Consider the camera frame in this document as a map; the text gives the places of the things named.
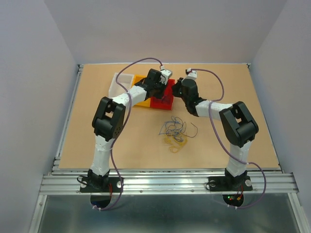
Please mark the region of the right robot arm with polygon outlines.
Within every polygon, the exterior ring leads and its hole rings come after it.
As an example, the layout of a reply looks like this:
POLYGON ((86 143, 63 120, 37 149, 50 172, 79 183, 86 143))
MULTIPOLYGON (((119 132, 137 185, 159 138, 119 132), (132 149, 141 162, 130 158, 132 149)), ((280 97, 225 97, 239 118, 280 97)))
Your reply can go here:
POLYGON ((252 141, 259 127, 246 107, 239 101, 223 104, 208 101, 199 96, 194 80, 180 78, 172 86, 174 97, 181 98, 187 111, 196 117, 209 117, 210 121, 219 120, 230 143, 229 161, 224 176, 208 177, 207 189, 213 192, 253 190, 247 175, 247 157, 252 141))

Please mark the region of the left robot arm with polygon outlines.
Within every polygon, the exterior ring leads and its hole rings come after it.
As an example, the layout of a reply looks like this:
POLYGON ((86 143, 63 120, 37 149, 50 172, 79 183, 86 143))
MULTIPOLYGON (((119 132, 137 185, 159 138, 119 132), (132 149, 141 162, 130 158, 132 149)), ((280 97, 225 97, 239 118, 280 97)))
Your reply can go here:
POLYGON ((160 99, 164 96, 169 78, 173 72, 150 69, 147 77, 137 82, 125 93, 116 97, 103 97, 100 100, 92 127, 95 134, 93 162, 87 173, 86 184, 97 192, 102 192, 108 185, 109 157, 112 144, 124 128, 124 117, 131 108, 151 97, 160 99))

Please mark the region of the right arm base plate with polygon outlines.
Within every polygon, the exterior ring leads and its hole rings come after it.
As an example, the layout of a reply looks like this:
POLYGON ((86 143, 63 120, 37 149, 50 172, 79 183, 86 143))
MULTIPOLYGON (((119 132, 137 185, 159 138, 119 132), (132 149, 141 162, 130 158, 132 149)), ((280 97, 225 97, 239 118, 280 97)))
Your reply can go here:
POLYGON ((211 176, 208 177, 206 188, 211 192, 252 191, 252 185, 247 186, 245 183, 248 178, 248 176, 242 179, 230 178, 226 176, 211 176))

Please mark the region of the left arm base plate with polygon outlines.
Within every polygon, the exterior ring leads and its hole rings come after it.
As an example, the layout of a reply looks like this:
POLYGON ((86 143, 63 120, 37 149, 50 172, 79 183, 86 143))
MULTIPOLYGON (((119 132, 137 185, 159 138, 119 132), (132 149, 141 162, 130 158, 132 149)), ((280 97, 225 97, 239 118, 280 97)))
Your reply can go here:
POLYGON ((120 193, 121 182, 119 177, 109 177, 102 184, 93 184, 89 177, 78 176, 77 181, 80 184, 81 193, 120 193))

